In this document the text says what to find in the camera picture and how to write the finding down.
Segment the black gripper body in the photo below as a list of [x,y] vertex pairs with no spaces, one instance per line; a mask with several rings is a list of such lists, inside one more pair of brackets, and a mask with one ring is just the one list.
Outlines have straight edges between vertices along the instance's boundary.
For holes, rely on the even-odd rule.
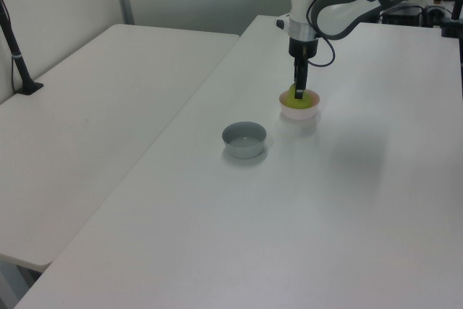
[[289,55],[295,59],[311,59],[317,54],[318,39],[300,41],[289,38]]

